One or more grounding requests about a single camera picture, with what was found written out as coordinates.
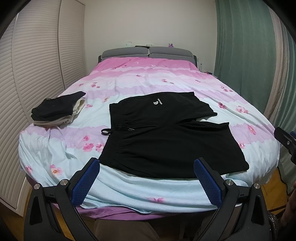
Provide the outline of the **person right hand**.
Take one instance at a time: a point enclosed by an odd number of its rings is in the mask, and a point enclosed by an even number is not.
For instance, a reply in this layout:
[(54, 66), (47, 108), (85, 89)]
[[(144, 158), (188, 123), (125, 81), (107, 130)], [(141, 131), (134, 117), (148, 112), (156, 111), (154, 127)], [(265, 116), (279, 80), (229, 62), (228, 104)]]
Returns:
[(285, 211), (280, 219), (280, 224), (286, 226), (292, 218), (295, 216), (295, 207), (296, 207), (296, 182), (293, 184), (293, 192), (288, 199)]

